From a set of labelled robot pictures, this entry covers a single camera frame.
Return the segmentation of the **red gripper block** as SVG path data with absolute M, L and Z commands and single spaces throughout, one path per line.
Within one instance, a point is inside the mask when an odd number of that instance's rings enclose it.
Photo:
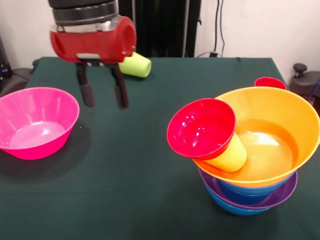
M 82 60 L 100 60 L 106 64 L 122 63 L 130 57 L 137 45 L 137 33 L 132 20 L 126 16 L 115 16 L 101 23 L 75 26 L 54 25 L 50 30 L 50 41 L 56 55 L 67 62 L 76 63 L 76 76 L 84 104 L 93 108 L 95 97 L 87 79 L 87 66 Z M 119 109 L 129 106 L 124 75 L 118 65 L 111 66 L 115 80 L 115 96 Z

